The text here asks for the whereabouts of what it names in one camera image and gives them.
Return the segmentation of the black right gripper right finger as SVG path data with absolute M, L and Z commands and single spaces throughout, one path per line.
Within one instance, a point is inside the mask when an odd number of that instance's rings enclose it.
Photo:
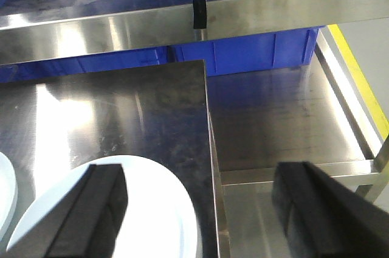
M 388 213 L 310 162 L 277 164 L 272 202 L 292 257 L 388 257 Z

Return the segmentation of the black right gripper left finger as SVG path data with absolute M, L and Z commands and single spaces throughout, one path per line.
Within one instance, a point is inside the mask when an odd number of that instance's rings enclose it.
M 128 205 L 120 164 L 90 165 L 4 257 L 111 257 Z

